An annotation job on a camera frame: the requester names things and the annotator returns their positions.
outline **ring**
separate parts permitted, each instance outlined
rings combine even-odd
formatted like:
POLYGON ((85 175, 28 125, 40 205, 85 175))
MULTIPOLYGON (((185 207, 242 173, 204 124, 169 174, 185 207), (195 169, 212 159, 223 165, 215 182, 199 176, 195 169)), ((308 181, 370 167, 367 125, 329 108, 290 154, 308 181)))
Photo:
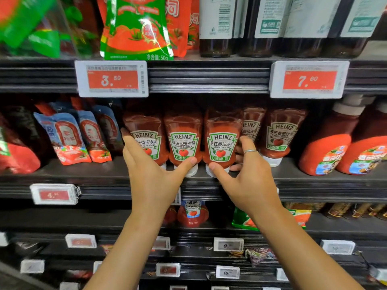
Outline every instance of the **ring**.
POLYGON ((256 151, 256 152, 258 152, 257 150, 244 150, 243 154, 248 153, 249 151, 256 151))

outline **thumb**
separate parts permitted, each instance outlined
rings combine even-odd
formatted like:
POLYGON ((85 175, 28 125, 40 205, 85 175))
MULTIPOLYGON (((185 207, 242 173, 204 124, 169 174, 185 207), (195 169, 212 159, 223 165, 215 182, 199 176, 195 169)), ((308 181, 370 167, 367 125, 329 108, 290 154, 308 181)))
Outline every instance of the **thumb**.
POLYGON ((231 185, 233 185, 232 178, 218 163, 211 162, 208 167, 212 170, 212 172, 215 174, 216 178, 219 180, 220 184, 222 184, 224 190, 227 191, 227 188, 229 189, 231 185))
POLYGON ((179 180, 183 181, 184 176, 188 173, 189 170, 197 163, 197 159, 194 156, 191 156, 185 159, 176 169, 173 171, 174 177, 177 177, 179 180))

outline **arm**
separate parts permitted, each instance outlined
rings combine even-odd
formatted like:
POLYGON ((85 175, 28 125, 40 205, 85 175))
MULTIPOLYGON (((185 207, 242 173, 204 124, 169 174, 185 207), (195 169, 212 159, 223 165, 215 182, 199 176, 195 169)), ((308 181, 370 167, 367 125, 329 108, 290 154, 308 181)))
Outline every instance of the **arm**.
MULTIPOLYGON (((247 136, 241 136, 240 141, 243 150, 255 150, 247 136)), ((209 166, 234 204, 261 230, 295 289, 363 289, 282 206, 270 166, 258 152, 244 155, 236 178, 216 163, 209 166)))
POLYGON ((132 213, 98 271, 84 290, 134 290, 164 215, 196 158, 183 161, 173 172, 162 170, 124 128, 123 156, 128 166, 132 213))

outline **white bottle cap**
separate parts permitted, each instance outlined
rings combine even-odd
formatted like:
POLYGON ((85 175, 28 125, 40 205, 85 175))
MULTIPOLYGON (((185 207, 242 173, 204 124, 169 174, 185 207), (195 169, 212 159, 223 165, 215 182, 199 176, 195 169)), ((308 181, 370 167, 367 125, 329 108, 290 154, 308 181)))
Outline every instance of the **white bottle cap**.
POLYGON ((341 102, 349 106, 363 106, 372 104, 375 98, 376 96, 346 95, 341 102))
POLYGON ((270 167, 278 167, 279 164, 281 164, 282 158, 269 158, 267 156, 261 155, 262 158, 264 158, 265 161, 267 161, 270 165, 270 167))
POLYGON ((197 172, 197 164, 194 165, 189 171, 188 173, 184 176, 185 178, 188 178, 188 177, 192 177, 193 175, 195 175, 197 172))
POLYGON ((336 102, 333 105, 332 110, 337 112, 337 113, 344 114, 344 115, 360 116, 361 112, 363 112, 364 108, 365 108, 365 106, 354 107, 354 106, 348 106, 348 105, 342 104, 340 102, 336 102))
POLYGON ((382 113, 387 113, 387 100, 380 101, 376 105, 376 110, 382 113))
MULTIPOLYGON (((225 168, 225 171, 228 173, 230 171, 230 167, 225 168)), ((215 174, 212 172, 208 164, 206 164, 206 172, 208 175, 210 175, 213 178, 216 178, 215 174)))

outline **forearm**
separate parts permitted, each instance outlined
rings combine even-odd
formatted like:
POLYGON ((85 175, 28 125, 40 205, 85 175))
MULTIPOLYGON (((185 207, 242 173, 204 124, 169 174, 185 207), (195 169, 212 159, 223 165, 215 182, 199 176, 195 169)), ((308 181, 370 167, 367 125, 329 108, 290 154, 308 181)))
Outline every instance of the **forearm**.
POLYGON ((295 289, 363 289, 281 208, 252 217, 295 289))
POLYGON ((85 286, 85 290, 133 290, 162 224, 162 218, 133 213, 113 249, 85 286))

